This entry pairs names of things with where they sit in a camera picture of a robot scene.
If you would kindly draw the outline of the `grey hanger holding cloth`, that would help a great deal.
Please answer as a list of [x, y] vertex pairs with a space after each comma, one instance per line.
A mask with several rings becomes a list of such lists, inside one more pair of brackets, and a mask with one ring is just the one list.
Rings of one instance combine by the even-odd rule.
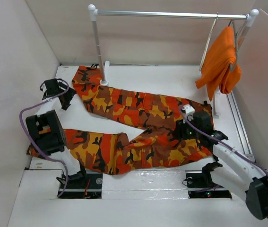
[[234, 35], [234, 53], [235, 53], [235, 61], [234, 63], [229, 64], [229, 70], [230, 72], [233, 72], [236, 68], [237, 62], [238, 62], [238, 52], [239, 52], [239, 38], [242, 34], [243, 26], [244, 24], [236, 29], [235, 21], [232, 19], [230, 20], [228, 26], [233, 27], [233, 35]]

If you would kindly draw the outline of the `empty white hanger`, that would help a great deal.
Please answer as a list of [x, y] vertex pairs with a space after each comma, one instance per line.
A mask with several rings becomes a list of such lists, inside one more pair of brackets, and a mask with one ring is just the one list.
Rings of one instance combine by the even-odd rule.
[[208, 34], [208, 37], [207, 37], [207, 42], [206, 42], [206, 45], [205, 45], [205, 48], [204, 48], [204, 52], [203, 52], [203, 55], [202, 55], [202, 58], [201, 58], [201, 62], [200, 62], [200, 65], [199, 65], [199, 72], [201, 72], [201, 69], [203, 67], [203, 64], [204, 64], [204, 61], [205, 61], [205, 57], [206, 57], [206, 54], [207, 54], [207, 51], [208, 51], [208, 47], [209, 47], [209, 43], [210, 43], [210, 40], [211, 40], [211, 36], [212, 36], [212, 33], [213, 33], [213, 30], [214, 30], [214, 27], [216, 25], [216, 22], [218, 20], [218, 17], [216, 17], [213, 21], [213, 24], [212, 24], [212, 27], [209, 31], [209, 34]]

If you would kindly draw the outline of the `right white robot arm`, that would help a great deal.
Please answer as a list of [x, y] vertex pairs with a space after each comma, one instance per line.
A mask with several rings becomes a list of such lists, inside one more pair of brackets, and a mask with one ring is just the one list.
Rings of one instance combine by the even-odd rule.
[[183, 119], [177, 122], [175, 135], [196, 140], [216, 157], [215, 162], [202, 168], [202, 183], [226, 188], [245, 202], [255, 218], [268, 219], [268, 170], [240, 153], [224, 133], [215, 130], [206, 111], [184, 105], [180, 113]]

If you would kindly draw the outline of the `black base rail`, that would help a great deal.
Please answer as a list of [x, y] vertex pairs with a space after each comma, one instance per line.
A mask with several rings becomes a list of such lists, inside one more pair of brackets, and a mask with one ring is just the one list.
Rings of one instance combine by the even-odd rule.
[[[65, 199], [102, 199], [103, 176], [103, 174], [88, 172], [86, 182], [68, 183], [62, 197]], [[201, 179], [200, 171], [185, 171], [183, 183], [188, 190], [188, 199], [232, 198], [231, 193], [223, 187], [206, 185]]]

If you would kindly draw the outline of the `white foam block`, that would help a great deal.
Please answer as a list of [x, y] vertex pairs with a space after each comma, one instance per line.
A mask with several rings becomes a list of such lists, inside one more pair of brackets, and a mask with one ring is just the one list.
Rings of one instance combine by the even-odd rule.
[[104, 175], [105, 200], [185, 200], [185, 171], [178, 169], [136, 170], [124, 175]]

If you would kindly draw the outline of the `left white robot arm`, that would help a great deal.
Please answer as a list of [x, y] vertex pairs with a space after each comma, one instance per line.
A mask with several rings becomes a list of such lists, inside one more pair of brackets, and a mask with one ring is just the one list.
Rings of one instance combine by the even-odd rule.
[[[43, 102], [40, 105], [49, 103], [58, 98], [62, 110], [67, 110], [70, 101], [76, 91], [69, 87], [62, 79], [49, 79], [44, 81], [45, 86]], [[65, 184], [73, 183], [81, 188], [87, 184], [88, 176], [80, 162], [74, 158], [67, 148], [67, 138], [54, 109], [45, 110], [38, 114], [29, 116], [25, 120], [25, 133], [31, 140], [33, 148], [44, 158], [58, 162], [65, 168], [63, 180]]]

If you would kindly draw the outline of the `orange camouflage trousers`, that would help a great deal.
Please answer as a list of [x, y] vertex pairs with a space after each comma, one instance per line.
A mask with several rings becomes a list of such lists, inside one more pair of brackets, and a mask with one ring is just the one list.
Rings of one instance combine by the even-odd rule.
[[97, 69], [60, 66], [56, 77], [76, 90], [69, 109], [58, 111], [71, 155], [109, 175], [208, 159], [199, 142], [173, 134], [180, 105], [211, 112], [198, 76], [195, 66], [112, 66], [105, 87]]

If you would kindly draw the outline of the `orange cloth on hanger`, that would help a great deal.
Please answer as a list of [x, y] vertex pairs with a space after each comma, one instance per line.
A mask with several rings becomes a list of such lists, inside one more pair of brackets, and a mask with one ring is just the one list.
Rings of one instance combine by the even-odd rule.
[[198, 89], [206, 86], [210, 101], [217, 89], [223, 94], [229, 94], [241, 79], [242, 72], [238, 65], [233, 71], [230, 70], [230, 65], [234, 65], [235, 61], [234, 32], [232, 27], [227, 26], [207, 52], [201, 78], [196, 81]]

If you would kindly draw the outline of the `white metal clothes rack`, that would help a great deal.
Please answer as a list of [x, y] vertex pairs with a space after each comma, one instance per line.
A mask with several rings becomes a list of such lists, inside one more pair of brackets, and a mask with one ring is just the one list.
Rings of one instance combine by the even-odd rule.
[[239, 38], [239, 48], [243, 43], [250, 27], [253, 25], [256, 17], [259, 14], [257, 9], [252, 9], [249, 14], [241, 14], [241, 15], [228, 15], [228, 14], [204, 14], [204, 13], [175, 13], [175, 12], [146, 12], [146, 11], [118, 11], [118, 10], [99, 10], [95, 5], [88, 5], [88, 11], [90, 20], [92, 23], [97, 57], [99, 63], [99, 69], [101, 74], [100, 85], [107, 86], [109, 82], [106, 79], [106, 76], [109, 74], [110, 62], [103, 62], [100, 42], [98, 37], [98, 29], [97, 29], [97, 17], [98, 16], [129, 16], [129, 17], [171, 17], [171, 18], [193, 18], [193, 19], [215, 19], [218, 17], [218, 20], [234, 20], [236, 29], [241, 27], [243, 24], [242, 34]]

